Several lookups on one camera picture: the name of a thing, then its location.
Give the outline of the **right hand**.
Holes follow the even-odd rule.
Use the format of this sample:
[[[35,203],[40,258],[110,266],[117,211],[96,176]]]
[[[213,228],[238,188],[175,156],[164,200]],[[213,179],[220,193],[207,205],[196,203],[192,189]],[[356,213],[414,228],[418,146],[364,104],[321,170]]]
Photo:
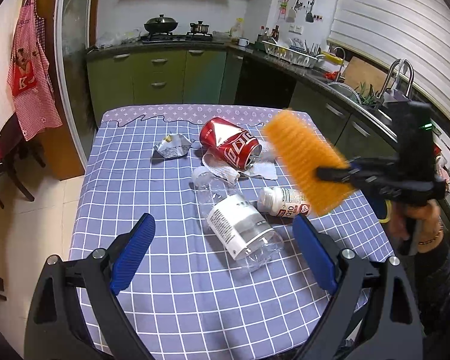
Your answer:
[[[425,254],[439,246],[443,240],[440,207],[435,200],[427,205],[413,206],[394,202],[388,234],[402,256]]]

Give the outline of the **right forearm black sleeve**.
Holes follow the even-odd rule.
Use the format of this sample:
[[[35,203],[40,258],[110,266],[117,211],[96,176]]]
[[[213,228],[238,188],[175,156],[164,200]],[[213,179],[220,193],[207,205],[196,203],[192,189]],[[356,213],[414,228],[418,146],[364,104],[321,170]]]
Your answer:
[[[450,248],[445,240],[416,254],[415,289],[424,358],[450,359]]]

